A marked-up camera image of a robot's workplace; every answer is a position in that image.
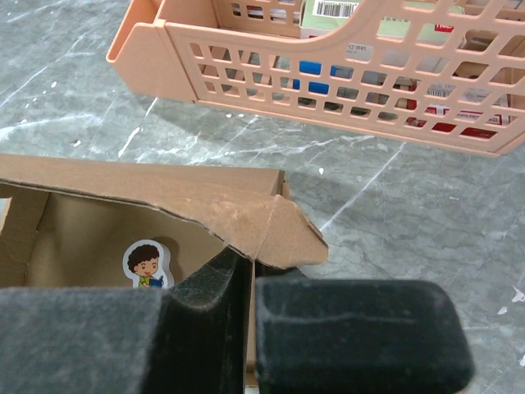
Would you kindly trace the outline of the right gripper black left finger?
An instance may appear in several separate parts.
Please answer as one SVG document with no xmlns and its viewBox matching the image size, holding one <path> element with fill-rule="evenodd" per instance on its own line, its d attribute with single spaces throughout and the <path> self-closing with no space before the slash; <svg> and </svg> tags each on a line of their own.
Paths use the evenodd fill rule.
<svg viewBox="0 0 525 394">
<path fill-rule="evenodd" d="M 171 289 L 4 289 L 1 390 L 241 393 L 251 278 L 225 249 Z"/>
</svg>

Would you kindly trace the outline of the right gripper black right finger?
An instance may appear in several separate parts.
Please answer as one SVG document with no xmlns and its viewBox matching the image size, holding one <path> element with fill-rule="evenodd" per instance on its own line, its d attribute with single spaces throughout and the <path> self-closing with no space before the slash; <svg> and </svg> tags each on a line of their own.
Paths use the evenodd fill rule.
<svg viewBox="0 0 525 394">
<path fill-rule="evenodd" d="M 422 280 L 255 268 L 262 393 L 457 393 L 475 363 L 454 303 Z"/>
</svg>

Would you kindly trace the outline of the cardboard box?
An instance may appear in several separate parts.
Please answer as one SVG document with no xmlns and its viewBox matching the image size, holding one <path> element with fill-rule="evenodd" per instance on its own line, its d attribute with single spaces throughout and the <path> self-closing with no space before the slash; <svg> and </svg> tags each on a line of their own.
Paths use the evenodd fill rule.
<svg viewBox="0 0 525 394">
<path fill-rule="evenodd" d="M 129 246 L 171 252 L 175 284 L 133 288 Z M 324 263 L 328 247 L 277 169 L 1 156 L 1 292 L 171 289 L 225 249 L 252 264 L 244 389 L 255 363 L 255 268 Z"/>
</svg>

